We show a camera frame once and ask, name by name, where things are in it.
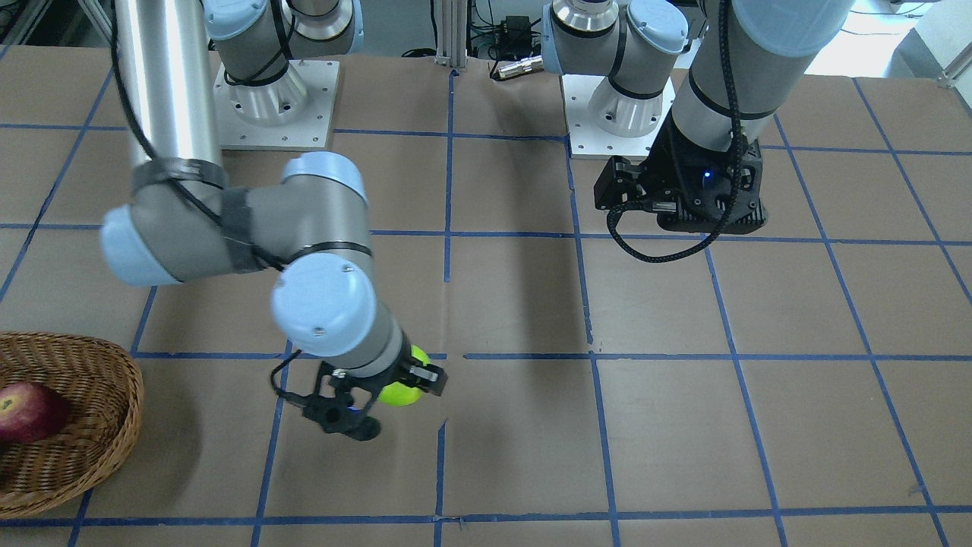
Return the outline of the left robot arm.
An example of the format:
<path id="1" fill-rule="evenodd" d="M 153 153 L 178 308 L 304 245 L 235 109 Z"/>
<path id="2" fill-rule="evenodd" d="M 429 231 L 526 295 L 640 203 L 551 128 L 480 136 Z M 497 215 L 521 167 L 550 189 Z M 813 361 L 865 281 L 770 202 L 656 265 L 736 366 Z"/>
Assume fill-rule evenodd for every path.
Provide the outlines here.
<path id="1" fill-rule="evenodd" d="M 659 120 L 649 155 L 613 155 L 594 184 L 608 210 L 641 204 L 671 232 L 744 235 L 766 225 L 759 196 L 758 138 L 823 46 L 843 27 L 851 1 L 701 1 L 708 32 Z M 623 107 L 658 105 L 690 25 L 667 1 L 554 1 L 541 17 L 541 56 L 552 74 L 600 77 L 591 112 L 618 134 Z"/>

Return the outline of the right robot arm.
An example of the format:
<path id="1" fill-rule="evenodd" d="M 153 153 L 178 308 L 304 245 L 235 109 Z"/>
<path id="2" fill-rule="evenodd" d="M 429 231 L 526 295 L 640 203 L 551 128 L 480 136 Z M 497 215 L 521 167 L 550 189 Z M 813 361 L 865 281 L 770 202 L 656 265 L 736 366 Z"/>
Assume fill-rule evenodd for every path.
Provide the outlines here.
<path id="1" fill-rule="evenodd" d="M 205 79 L 207 31 L 228 43 L 256 29 L 265 1 L 115 1 L 112 69 L 133 138 L 132 199 L 101 225 L 102 256 L 132 286 L 274 269 L 270 309 L 295 349 L 376 398 L 441 395 L 428 360 L 374 282 L 368 198 L 350 159 L 309 151 L 278 185 L 233 187 Z"/>

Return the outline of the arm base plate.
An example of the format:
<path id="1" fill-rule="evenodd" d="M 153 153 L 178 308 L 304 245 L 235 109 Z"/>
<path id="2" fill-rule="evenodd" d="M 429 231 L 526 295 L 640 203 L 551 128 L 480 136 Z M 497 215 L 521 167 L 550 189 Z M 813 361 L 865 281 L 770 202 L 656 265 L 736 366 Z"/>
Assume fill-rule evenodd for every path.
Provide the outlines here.
<path id="1" fill-rule="evenodd" d="M 223 151 L 327 149 L 340 73 L 336 60 L 292 60 L 271 84 L 232 86 L 221 65 L 213 84 L 219 146 Z"/>
<path id="2" fill-rule="evenodd" d="M 561 86 L 570 155 L 588 160 L 644 160 L 676 98 L 671 79 L 649 100 L 623 96 L 601 76 L 566 74 Z"/>

